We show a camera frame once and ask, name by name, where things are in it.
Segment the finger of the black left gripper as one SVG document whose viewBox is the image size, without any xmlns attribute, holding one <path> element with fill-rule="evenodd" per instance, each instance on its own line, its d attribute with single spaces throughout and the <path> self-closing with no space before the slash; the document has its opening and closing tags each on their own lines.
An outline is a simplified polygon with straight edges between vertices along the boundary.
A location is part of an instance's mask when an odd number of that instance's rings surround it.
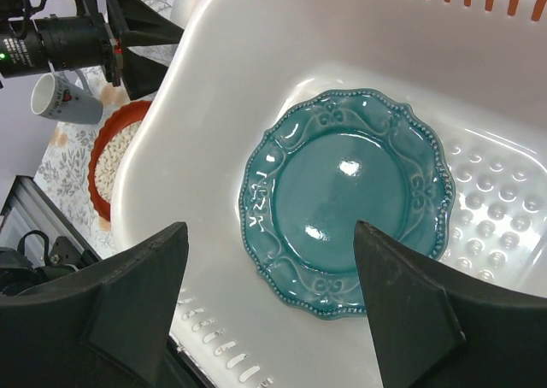
<svg viewBox="0 0 547 388">
<path fill-rule="evenodd" d="M 133 100 L 155 93 L 160 88 L 168 67 L 125 48 L 121 50 L 121 77 L 127 95 Z"/>
<path fill-rule="evenodd" d="M 177 44 L 184 30 L 142 0 L 106 0 L 107 16 L 122 46 Z"/>
</svg>

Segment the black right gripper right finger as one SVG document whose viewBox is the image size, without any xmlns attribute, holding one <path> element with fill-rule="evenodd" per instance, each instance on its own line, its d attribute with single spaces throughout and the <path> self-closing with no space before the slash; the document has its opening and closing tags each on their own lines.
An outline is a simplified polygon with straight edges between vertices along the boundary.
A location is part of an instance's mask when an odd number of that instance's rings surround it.
<svg viewBox="0 0 547 388">
<path fill-rule="evenodd" d="M 544 387 L 546 300 L 472 278 L 359 220 L 354 254 L 385 387 Z"/>
</svg>

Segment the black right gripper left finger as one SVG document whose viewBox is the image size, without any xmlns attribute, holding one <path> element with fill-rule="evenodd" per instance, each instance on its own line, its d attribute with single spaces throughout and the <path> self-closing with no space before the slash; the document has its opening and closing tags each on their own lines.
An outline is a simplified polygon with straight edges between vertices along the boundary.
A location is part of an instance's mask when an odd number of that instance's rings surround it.
<svg viewBox="0 0 547 388">
<path fill-rule="evenodd" d="M 189 254 L 175 222 L 106 260 L 1 297 L 3 387 L 155 387 Z"/>
</svg>

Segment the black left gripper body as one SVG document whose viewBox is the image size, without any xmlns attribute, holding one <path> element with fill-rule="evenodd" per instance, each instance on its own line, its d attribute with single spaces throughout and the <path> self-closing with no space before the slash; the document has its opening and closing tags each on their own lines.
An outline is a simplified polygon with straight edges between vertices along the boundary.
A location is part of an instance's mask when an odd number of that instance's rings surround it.
<svg viewBox="0 0 547 388">
<path fill-rule="evenodd" d="M 15 32 L 22 28 L 22 20 L 1 22 L 4 78 L 100 67 L 107 80 L 121 79 L 121 47 L 104 19 L 52 15 L 31 20 L 26 36 L 19 39 Z"/>
</svg>

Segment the white plastic bin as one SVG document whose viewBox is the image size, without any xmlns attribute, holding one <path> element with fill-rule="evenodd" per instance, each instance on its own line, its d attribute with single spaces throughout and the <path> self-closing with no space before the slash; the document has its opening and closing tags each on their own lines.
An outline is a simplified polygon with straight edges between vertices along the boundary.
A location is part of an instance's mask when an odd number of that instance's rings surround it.
<svg viewBox="0 0 547 388">
<path fill-rule="evenodd" d="M 378 387 L 366 318 L 283 303 L 240 236 L 238 192 L 295 103 L 373 88 L 440 137 L 457 202 L 443 262 L 546 293 L 546 19 L 426 0 L 197 0 L 111 206 L 118 250 L 175 221 L 190 252 L 172 331 L 219 387 Z"/>
</svg>

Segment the teal scalloped plate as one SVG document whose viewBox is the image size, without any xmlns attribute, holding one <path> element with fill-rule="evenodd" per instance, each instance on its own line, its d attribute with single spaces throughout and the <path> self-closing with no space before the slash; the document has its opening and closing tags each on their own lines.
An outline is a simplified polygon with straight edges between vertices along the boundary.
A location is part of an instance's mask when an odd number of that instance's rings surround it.
<svg viewBox="0 0 547 388">
<path fill-rule="evenodd" d="M 374 89 L 330 90 L 288 109 L 253 150 L 241 237 L 283 303 L 324 320 L 361 316 L 356 223 L 436 260 L 455 196 L 443 145 L 410 105 Z"/>
</svg>

